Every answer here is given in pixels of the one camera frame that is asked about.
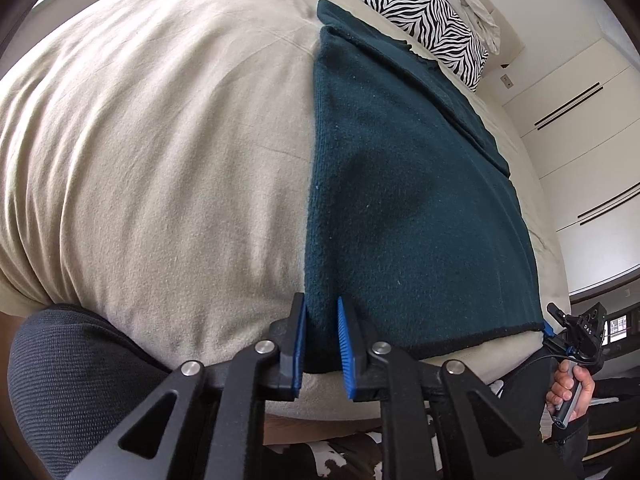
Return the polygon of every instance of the white cabinet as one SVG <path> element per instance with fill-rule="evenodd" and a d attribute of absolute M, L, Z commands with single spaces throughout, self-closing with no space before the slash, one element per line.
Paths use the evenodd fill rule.
<path fill-rule="evenodd" d="M 640 121 L 540 179 L 556 230 L 602 212 L 607 205 L 613 205 L 609 202 L 612 198 L 633 191 L 638 183 Z"/>
<path fill-rule="evenodd" d="M 640 264 L 640 195 L 592 221 L 558 232 L 569 292 L 586 290 Z"/>
<path fill-rule="evenodd" d="M 522 140 L 542 178 L 640 118 L 640 73 L 628 67 L 555 121 Z"/>
<path fill-rule="evenodd" d="M 607 40 L 600 40 L 560 68 L 504 105 L 520 136 L 536 129 L 536 123 L 563 108 L 574 104 L 573 99 L 600 83 L 605 85 L 629 66 Z"/>
<path fill-rule="evenodd" d="M 504 106 L 558 230 L 569 292 L 640 266 L 640 73 L 600 40 Z"/>

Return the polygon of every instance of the mattress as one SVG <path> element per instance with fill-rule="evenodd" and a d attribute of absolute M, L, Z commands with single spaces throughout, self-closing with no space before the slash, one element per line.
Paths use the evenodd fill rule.
<path fill-rule="evenodd" d="M 360 1 L 329 1 L 433 59 Z M 285 317 L 304 284 L 317 4 L 100 0 L 27 53 L 0 81 L 0 310 L 79 304 L 172 368 L 228 360 Z M 442 71 L 510 165 L 541 304 L 568 312 L 523 143 L 482 85 L 474 95 Z M 525 332 L 453 356 L 493 381 L 541 344 Z M 306 374 L 301 398 L 268 412 L 378 407 L 349 402 L 333 372 Z"/>

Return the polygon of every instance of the wooden floor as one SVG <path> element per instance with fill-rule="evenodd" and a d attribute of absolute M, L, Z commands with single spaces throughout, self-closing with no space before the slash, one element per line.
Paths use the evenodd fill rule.
<path fill-rule="evenodd" d="M 14 418 L 14 412 L 9 402 L 9 393 L 6 386 L 6 370 L 9 362 L 9 350 L 14 334 L 18 330 L 22 318 L 8 316 L 0 312 L 0 424 L 4 428 L 9 439 L 14 443 L 15 449 L 31 469 L 38 480 L 50 480 L 42 462 L 31 451 L 20 434 L 20 429 Z"/>

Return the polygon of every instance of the fleece blanket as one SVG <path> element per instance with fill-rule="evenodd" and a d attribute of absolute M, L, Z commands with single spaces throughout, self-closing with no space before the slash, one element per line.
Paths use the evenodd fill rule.
<path fill-rule="evenodd" d="M 509 167 L 469 102 L 421 59 L 318 3 L 306 228 L 306 368 L 339 368 L 335 304 L 417 359 L 542 329 Z"/>

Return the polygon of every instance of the zebra print pillow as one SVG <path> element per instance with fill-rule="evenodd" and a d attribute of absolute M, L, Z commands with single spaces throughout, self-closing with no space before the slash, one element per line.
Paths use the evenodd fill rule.
<path fill-rule="evenodd" d="M 473 91 L 489 53 L 447 0 L 362 0 L 420 41 Z"/>

